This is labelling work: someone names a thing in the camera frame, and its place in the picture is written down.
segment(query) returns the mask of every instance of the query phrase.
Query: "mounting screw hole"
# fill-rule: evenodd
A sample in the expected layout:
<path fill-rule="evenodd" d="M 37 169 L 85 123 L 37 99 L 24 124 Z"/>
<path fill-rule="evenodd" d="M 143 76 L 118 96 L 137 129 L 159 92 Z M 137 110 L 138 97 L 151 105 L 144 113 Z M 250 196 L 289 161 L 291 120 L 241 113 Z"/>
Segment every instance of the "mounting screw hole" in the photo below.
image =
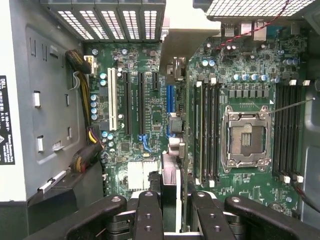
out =
<path fill-rule="evenodd" d="M 146 230 L 147 232 L 151 232 L 152 229 L 151 229 L 151 226 L 146 226 L 144 230 Z"/>
<path fill-rule="evenodd" d="M 221 227 L 220 227 L 220 226 L 214 226 L 213 229 L 214 229 L 216 232 L 221 232 Z"/>

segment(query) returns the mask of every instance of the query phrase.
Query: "red wire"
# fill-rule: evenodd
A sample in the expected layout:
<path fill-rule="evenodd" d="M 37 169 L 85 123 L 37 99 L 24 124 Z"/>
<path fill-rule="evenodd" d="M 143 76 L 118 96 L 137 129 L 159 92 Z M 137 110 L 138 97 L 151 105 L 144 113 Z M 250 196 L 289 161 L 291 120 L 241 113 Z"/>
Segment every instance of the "red wire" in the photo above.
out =
<path fill-rule="evenodd" d="M 233 42 L 233 41 L 236 40 L 236 39 L 242 38 L 243 36 L 246 36 L 246 35 L 249 35 L 249 34 L 251 34 L 251 33 L 257 32 L 257 31 L 259 31 L 259 30 L 261 30 L 261 29 L 264 29 L 265 27 L 269 26 L 273 21 L 275 21 L 276 19 L 278 19 L 278 18 L 282 15 L 282 13 L 286 10 L 289 2 L 290 2 L 290 0 L 286 0 L 283 8 L 282 8 L 281 11 L 278 13 L 278 15 L 275 16 L 271 21 L 267 22 L 265 25 L 263 25 L 263 26 L 261 26 L 261 27 L 258 27 L 258 28 L 254 29 L 254 30 L 248 31 L 248 32 L 246 32 L 246 33 L 244 33 L 244 34 L 234 36 L 234 37 L 231 38 L 231 39 L 228 39 L 227 41 L 221 43 L 220 46 L 219 46 L 216 50 L 221 49 L 221 48 L 224 47 L 226 44 L 231 43 L 231 42 Z"/>

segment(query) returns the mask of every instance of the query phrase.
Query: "white pcie slot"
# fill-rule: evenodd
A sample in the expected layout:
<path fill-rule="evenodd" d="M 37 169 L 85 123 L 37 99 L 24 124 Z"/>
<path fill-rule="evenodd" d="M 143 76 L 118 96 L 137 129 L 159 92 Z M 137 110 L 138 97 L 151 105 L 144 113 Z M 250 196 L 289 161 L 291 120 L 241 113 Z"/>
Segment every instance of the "white pcie slot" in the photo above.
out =
<path fill-rule="evenodd" d="M 118 109 L 117 109 L 117 75 L 115 68 L 108 68 L 108 93 L 109 93 L 109 129 L 118 129 Z"/>

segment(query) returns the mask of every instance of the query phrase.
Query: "blue pcie slot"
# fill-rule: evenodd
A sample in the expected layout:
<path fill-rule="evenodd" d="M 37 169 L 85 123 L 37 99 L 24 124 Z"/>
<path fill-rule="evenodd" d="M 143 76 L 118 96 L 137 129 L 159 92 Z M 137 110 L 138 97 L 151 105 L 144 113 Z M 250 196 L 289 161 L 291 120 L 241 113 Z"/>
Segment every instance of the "blue pcie slot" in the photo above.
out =
<path fill-rule="evenodd" d="M 176 112 L 176 101 L 175 101 L 175 86 L 168 85 L 166 86 L 166 114 L 167 116 L 170 113 Z M 169 126 L 166 127 L 166 137 L 171 137 L 169 133 Z"/>

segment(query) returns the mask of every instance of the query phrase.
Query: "black wire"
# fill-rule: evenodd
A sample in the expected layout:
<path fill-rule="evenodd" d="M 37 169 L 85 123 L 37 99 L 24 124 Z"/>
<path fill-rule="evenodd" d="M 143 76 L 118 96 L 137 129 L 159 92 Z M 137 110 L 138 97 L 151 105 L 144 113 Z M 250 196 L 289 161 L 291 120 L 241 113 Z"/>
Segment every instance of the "black wire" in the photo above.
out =
<path fill-rule="evenodd" d="M 317 204 L 314 203 L 305 193 L 305 191 L 299 186 L 299 183 L 297 181 L 294 181 L 292 183 L 292 186 L 296 193 L 301 197 L 302 201 L 307 204 L 310 208 L 320 213 L 320 208 L 317 207 Z"/>

